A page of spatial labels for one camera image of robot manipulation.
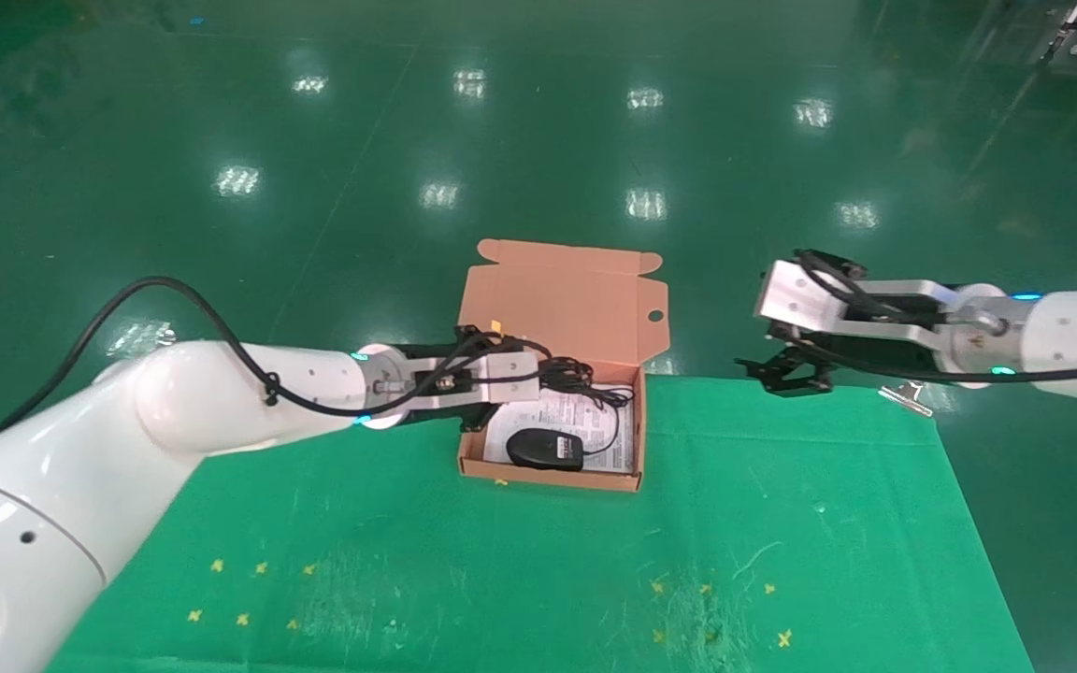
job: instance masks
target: open cardboard box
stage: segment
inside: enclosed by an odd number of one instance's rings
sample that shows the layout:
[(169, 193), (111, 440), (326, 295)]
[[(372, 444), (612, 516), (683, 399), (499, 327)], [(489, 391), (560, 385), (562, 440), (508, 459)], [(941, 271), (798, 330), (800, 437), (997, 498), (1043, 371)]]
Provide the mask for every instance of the open cardboard box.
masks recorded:
[(596, 383), (634, 388), (634, 472), (560, 472), (484, 460), (485, 432), (460, 437), (460, 473), (536, 485), (638, 491), (646, 459), (646, 374), (668, 350), (668, 286), (642, 278), (662, 264), (654, 252), (496, 241), (476, 246), (492, 264), (467, 269), (458, 324), (526, 337), (557, 356), (590, 364)]

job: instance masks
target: white paper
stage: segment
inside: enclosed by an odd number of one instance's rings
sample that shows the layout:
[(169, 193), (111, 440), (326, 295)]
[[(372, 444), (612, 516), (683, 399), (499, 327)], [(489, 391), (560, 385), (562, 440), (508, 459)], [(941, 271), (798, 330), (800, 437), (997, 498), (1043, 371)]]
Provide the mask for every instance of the white paper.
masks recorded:
[(485, 435), (485, 460), (490, 463), (509, 463), (505, 441), (514, 432), (526, 427), (559, 430), (576, 435), (585, 443), (585, 452), (606, 446), (614, 436), (614, 413), (617, 419), (617, 438), (610, 450), (585, 457), (585, 469), (592, 472), (634, 472), (634, 405), (620, 409), (605, 406), (598, 409), (584, 395), (557, 393), (544, 388), (538, 401), (508, 402), (496, 409), (488, 422)]

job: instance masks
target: green floor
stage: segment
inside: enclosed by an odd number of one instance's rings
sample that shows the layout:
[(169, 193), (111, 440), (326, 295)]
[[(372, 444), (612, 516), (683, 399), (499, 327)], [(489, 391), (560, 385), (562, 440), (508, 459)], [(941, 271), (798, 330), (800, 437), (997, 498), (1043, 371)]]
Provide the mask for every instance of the green floor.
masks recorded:
[[(660, 252), (651, 369), (722, 378), (794, 247), (1077, 289), (1077, 60), (1030, 62), (1067, 5), (0, 0), (0, 416), (150, 272), (348, 349), (447, 337), (486, 236)], [(164, 323), (209, 336), (141, 295), (78, 382)], [(1077, 401), (935, 405), (1035, 668), (1077, 669)]]
[(1033, 673), (932, 421), (648, 393), (637, 494), (460, 477), (453, 421), (209, 461), (48, 673)]

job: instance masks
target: black cable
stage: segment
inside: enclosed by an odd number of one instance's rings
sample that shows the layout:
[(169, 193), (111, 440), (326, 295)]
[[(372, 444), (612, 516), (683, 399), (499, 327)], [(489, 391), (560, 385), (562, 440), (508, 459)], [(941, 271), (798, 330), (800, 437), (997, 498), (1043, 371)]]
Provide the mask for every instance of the black cable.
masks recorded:
[[(606, 444), (605, 446), (603, 446), (603, 447), (601, 447), (599, 449), (593, 449), (591, 451), (585, 451), (585, 455), (587, 455), (587, 457), (603, 454), (603, 452), (609, 451), (614, 446), (614, 443), (616, 443), (616, 440), (617, 440), (617, 435), (620, 433), (620, 409), (624, 408), (624, 406), (628, 405), (629, 402), (631, 402), (634, 398), (634, 391), (631, 388), (607, 388), (607, 389), (603, 389), (603, 391), (600, 391), (600, 392), (602, 392), (602, 393), (614, 393), (614, 395), (616, 395), (617, 399), (620, 399), (620, 397), (625, 397), (625, 401), (621, 402), (619, 405), (613, 405), (613, 404), (611, 404), (611, 402), (602, 402), (602, 404), (610, 405), (614, 409), (614, 436), (613, 436), (612, 439), (610, 439), (610, 443)], [(629, 393), (629, 395), (628, 396), (626, 396), (626, 395), (617, 395), (617, 392), (626, 392), (626, 393)]]
[(1017, 374), (956, 374), (956, 371), (920, 371), (910, 369), (897, 369), (896, 367), (879, 366), (855, 357), (842, 356), (821, 346), (812, 343), (800, 337), (784, 336), (783, 340), (796, 346), (796, 348), (809, 354), (809, 356), (824, 359), (824, 361), (840, 364), (858, 371), (877, 374), (880, 376), (892, 376), (894, 379), (923, 380), (927, 383), (1038, 383), (1043, 380), (1075, 380), (1077, 369), (1060, 369), (1054, 371), (1017, 371)]
[[(318, 404), (318, 402), (314, 401), (309, 401), (307, 397), (303, 397), (292, 391), (288, 391), (288, 389), (281, 385), (278, 376), (275, 375), (275, 371), (265, 371), (264, 369), (261, 369), (261, 366), (256, 364), (256, 361), (253, 361), (252, 354), (249, 354), (248, 350), (243, 348), (243, 345), (239, 342), (239, 337), (236, 336), (235, 332), (230, 331), (230, 326), (223, 320), (223, 317), (220, 316), (219, 312), (214, 310), (214, 307), (210, 306), (209, 302), (206, 302), (206, 298), (198, 294), (192, 286), (184, 284), (184, 282), (176, 280), (174, 278), (151, 276), (141, 278), (141, 280), (134, 281), (131, 284), (124, 286), (123, 290), (118, 291), (118, 294), (115, 294), (110, 302), (107, 302), (102, 309), (98, 310), (97, 314), (94, 316), (94, 319), (86, 325), (86, 328), (82, 330), (82, 333), (79, 334), (76, 341), (73, 343), (73, 348), (69, 350), (68, 354), (66, 354), (64, 361), (56, 367), (56, 371), (53, 371), (51, 378), (44, 382), (38, 392), (33, 393), (30, 397), (27, 397), (27, 401), (23, 402), (22, 405), (18, 405), (18, 407), (14, 409), (11, 415), (0, 421), (0, 432), (17, 424), (19, 421), (23, 421), (27, 415), (41, 405), (41, 402), (45, 401), (48, 395), (52, 395), (56, 387), (59, 387), (60, 382), (62, 382), (62, 380), (68, 377), (69, 373), (73, 370), (73, 365), (76, 364), (78, 359), (82, 356), (82, 353), (84, 353), (87, 346), (89, 346), (89, 340), (94, 339), (95, 333), (102, 327), (102, 324), (106, 323), (112, 312), (115, 312), (121, 304), (127, 302), (127, 299), (131, 297), (132, 294), (138, 293), (138, 291), (144, 290), (145, 286), (168, 286), (168, 289), (182, 294), (183, 297), (187, 298), (188, 302), (198, 307), (198, 310), (201, 310), (204, 314), (206, 314), (206, 318), (210, 320), (210, 323), (214, 324), (214, 328), (219, 332), (219, 336), (223, 338), (228, 348), (230, 348), (232, 352), (235, 352), (239, 362), (243, 363), (244, 369), (251, 371), (252, 376), (255, 376), (255, 378), (264, 384), (265, 390), (269, 393), (269, 396), (272, 397), (272, 399), (278, 396), (285, 397), (286, 401), (291, 401), (295, 405), (325, 416), (359, 418), (362, 416), (377, 416), (379, 413), (384, 413), (387, 410), (397, 408), (398, 406), (406, 404), (406, 402), (414, 399), (415, 396), (418, 396), (422, 391), (428, 391), (428, 389), (430, 389), (438, 379), (443, 378), (443, 376), (450, 376), (453, 371), (464, 369), (467, 364), (478, 361), (480, 357), (488, 356), (488, 354), (514, 348), (515, 343), (529, 345), (531, 348), (537, 346), (537, 350), (542, 351), (548, 359), (550, 359), (550, 351), (544, 349), (538, 343), (534, 343), (533, 341), (513, 339), (509, 336), (501, 336), (495, 332), (479, 332), (478, 334), (471, 336), (470, 339), (459, 343), (447, 357), (437, 364), (436, 368), (431, 374), (424, 376), (422, 380), (419, 380), (415, 388), (411, 388), (410, 391), (407, 391), (401, 397), (397, 397), (397, 399), (362, 409), (330, 407)], [(464, 354), (468, 349), (485, 342), (491, 342), (492, 339), (500, 339), (501, 342), (493, 343), (490, 348), (482, 350), (481, 352), (471, 354), (470, 357), (465, 359), (460, 364), (452, 366), (454, 359), (461, 357), (462, 354)], [(501, 379), (491, 379), (491, 382), (500, 381)]]
[(592, 383), (592, 365), (577, 361), (575, 357), (551, 357), (550, 351), (541, 345), (526, 339), (513, 339), (513, 342), (529, 346), (546, 354), (538, 361), (537, 371), (518, 376), (503, 376), (496, 379), (463, 379), (465, 383), (513, 383), (517, 380), (538, 379), (540, 387), (549, 388), (557, 393), (583, 395), (598, 409), (606, 406), (620, 408), (629, 404), (633, 395), (626, 396), (619, 391), (628, 392), (629, 388), (596, 388)]
[[(815, 284), (820, 285), (822, 290), (825, 290), (825, 292), (834, 298), (840, 299), (841, 302), (849, 304), (851, 307), (890, 322), (920, 322), (926, 325), (933, 325), (943, 320), (943, 316), (910, 314), (910, 312), (905, 312), (897, 307), (893, 307), (892, 304), (877, 299), (876, 296), (868, 293), (867, 290), (863, 290), (863, 286), (861, 286), (858, 282), (855, 282), (852, 278), (847, 277), (844, 272), (839, 271), (839, 269), (834, 268), (833, 265), (821, 258), (816, 251), (805, 251), (805, 249), (798, 249), (798, 251), (793, 252), (797, 257), (800, 269), (802, 269), (805, 276), (809, 277), (809, 280), (815, 282)], [(849, 290), (849, 293), (843, 293), (843, 291), (838, 290), (837, 286), (830, 285), (829, 282), (824, 280), (824, 278), (821, 278), (820, 272), (828, 274), (829, 277), (833, 277), (834, 280), (837, 280), (842, 286), (845, 286), (847, 290)]]

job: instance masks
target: epoxy floor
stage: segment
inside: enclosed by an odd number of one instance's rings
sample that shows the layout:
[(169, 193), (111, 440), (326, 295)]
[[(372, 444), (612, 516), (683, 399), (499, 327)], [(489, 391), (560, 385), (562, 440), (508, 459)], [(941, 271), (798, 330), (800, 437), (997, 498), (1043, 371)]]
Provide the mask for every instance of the epoxy floor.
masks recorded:
[[(482, 237), (660, 252), (651, 371), (693, 376), (772, 352), (795, 247), (1077, 289), (1077, 59), (1034, 65), (1067, 9), (0, 0), (0, 417), (145, 274), (348, 349), (446, 339)], [(210, 336), (141, 294), (74, 384), (166, 330)], [(1077, 670), (1077, 401), (929, 394), (1031, 659)]]

